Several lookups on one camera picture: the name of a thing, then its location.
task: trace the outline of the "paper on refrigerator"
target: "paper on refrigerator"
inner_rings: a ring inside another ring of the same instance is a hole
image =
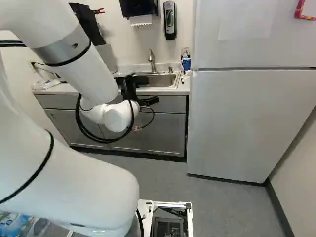
[[[218,40],[268,38],[278,0],[222,0]]]

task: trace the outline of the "countertop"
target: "countertop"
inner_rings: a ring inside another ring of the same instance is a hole
[[[124,75],[122,73],[115,73],[113,76],[118,77]],[[184,84],[181,84],[181,78],[178,81],[178,86],[165,88],[139,88],[136,90],[138,95],[189,95],[190,94],[190,76],[186,76]],[[36,95],[78,95],[78,92],[69,84],[63,83],[56,85],[47,90],[34,90]]]

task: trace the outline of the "paper towel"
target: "paper towel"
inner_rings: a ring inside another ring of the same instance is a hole
[[[133,27],[148,26],[153,23],[152,15],[133,16],[129,18],[130,25]]]

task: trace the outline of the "stainless steel sink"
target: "stainless steel sink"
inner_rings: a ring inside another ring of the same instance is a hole
[[[133,78],[139,88],[175,88],[179,72],[174,73],[135,73]]]
[[[148,85],[141,85],[140,87],[175,87],[178,73],[153,73],[142,74],[148,77]]]

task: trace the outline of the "red object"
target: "red object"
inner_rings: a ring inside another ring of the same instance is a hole
[[[303,13],[303,7],[304,7],[305,0],[299,0],[296,11],[294,14],[295,18],[298,19],[304,19],[304,20],[311,20],[311,21],[316,21],[316,16],[304,16]]]
[[[98,14],[103,14],[103,13],[105,13],[105,11],[102,11],[102,10],[104,10],[104,8],[99,8],[99,9],[97,9],[97,10],[94,10],[94,14],[98,15]]]

